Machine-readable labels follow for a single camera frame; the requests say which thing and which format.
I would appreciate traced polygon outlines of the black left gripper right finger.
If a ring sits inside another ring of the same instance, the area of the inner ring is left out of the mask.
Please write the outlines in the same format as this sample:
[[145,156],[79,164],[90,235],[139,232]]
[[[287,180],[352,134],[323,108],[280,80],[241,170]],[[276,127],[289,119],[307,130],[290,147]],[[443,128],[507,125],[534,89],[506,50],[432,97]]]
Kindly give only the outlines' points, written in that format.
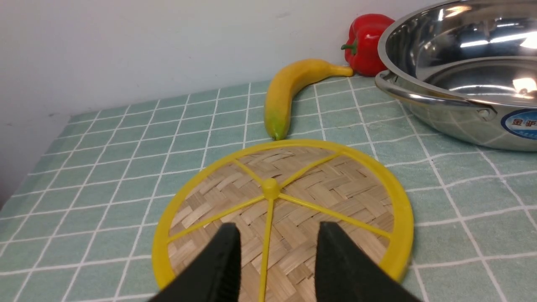
[[320,223],[315,258],[318,302],[418,302],[389,277],[336,222]]

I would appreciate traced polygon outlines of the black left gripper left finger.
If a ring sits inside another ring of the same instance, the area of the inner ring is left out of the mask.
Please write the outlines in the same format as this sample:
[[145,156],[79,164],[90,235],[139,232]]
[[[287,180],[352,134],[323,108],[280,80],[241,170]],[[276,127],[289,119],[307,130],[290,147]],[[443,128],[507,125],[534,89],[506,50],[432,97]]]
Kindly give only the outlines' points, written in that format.
[[224,223],[196,258],[151,302],[237,302],[241,281],[240,231]]

